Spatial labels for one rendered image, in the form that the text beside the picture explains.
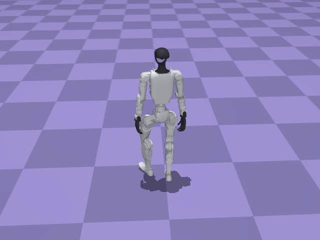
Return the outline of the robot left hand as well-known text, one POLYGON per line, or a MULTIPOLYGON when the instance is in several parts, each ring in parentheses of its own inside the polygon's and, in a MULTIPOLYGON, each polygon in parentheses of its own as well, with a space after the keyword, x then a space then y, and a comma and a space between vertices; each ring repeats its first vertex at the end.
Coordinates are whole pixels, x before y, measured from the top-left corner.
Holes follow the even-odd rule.
POLYGON ((141 117, 138 116, 136 119, 134 119, 134 121, 135 121, 135 127, 136 127, 137 132, 138 132, 139 134, 143 134, 143 133, 141 132, 141 130, 139 129, 139 128, 140 128, 139 122, 141 121, 141 117))

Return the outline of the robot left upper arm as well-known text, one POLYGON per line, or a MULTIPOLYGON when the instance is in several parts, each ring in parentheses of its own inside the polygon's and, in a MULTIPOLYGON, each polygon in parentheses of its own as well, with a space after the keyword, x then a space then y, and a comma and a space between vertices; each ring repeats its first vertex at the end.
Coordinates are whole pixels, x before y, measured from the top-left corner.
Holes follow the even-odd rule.
POLYGON ((139 77, 139 95, 140 102, 143 102, 147 99, 146 91, 147 91, 147 82, 150 80, 151 72, 142 72, 139 77))

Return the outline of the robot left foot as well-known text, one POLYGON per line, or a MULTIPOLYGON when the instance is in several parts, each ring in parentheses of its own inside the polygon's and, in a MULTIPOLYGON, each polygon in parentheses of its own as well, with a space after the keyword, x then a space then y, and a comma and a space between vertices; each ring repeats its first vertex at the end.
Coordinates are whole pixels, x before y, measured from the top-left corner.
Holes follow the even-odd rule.
POLYGON ((149 170, 146 169, 146 165, 144 162, 139 162, 138 166, 144 171, 146 172, 149 176, 153 176, 154 175, 154 171, 152 169, 149 168, 149 170))

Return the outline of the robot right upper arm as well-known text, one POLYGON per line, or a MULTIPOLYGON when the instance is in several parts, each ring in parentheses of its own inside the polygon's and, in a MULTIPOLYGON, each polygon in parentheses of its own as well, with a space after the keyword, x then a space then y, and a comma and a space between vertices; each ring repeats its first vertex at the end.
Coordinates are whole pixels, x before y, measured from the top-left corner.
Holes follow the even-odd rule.
POLYGON ((183 88, 184 88, 184 82, 183 82, 183 75, 179 70, 173 70, 174 76, 175 76, 175 84, 176 84, 176 91, 175 96, 176 98, 182 98, 184 96, 183 88))

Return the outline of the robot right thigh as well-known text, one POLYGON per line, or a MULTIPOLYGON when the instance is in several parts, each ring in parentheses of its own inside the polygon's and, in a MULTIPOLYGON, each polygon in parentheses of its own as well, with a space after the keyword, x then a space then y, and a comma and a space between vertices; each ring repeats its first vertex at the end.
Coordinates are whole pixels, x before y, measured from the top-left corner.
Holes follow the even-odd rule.
POLYGON ((174 111, 169 111, 169 120, 164 122, 166 131, 166 142, 164 143, 164 149, 168 152, 172 151, 172 142, 174 140, 174 131, 176 128, 176 122, 178 116, 174 111))

